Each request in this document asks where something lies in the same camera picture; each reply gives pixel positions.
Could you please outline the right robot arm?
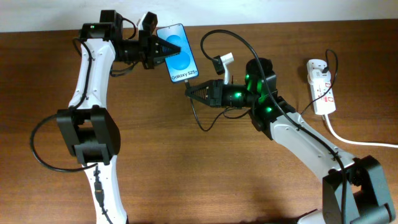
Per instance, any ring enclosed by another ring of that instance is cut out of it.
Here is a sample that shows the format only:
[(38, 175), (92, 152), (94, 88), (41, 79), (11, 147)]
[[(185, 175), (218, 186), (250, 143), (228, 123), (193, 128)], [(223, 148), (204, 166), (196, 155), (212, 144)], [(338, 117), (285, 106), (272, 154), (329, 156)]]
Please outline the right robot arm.
[(322, 183), (322, 208), (287, 223), (391, 223), (397, 215), (382, 165), (344, 151), (311, 128), (278, 94), (272, 62), (252, 59), (243, 85), (222, 79), (187, 85), (192, 100), (215, 108), (248, 108), (253, 126), (286, 147)]

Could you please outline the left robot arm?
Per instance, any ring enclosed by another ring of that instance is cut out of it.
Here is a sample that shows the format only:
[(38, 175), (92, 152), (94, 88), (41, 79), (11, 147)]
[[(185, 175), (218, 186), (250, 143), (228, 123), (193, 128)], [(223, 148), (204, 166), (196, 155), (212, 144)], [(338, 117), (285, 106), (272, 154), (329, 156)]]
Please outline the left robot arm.
[(115, 10), (102, 10), (99, 22), (83, 24), (78, 36), (81, 67), (76, 89), (68, 108), (57, 112), (57, 124), (67, 148), (87, 176), (97, 223), (129, 221), (116, 173), (121, 136), (107, 110), (113, 63), (142, 63), (148, 70), (180, 53), (180, 47), (154, 35), (156, 14), (143, 15), (135, 30), (137, 40), (123, 37), (124, 21)]

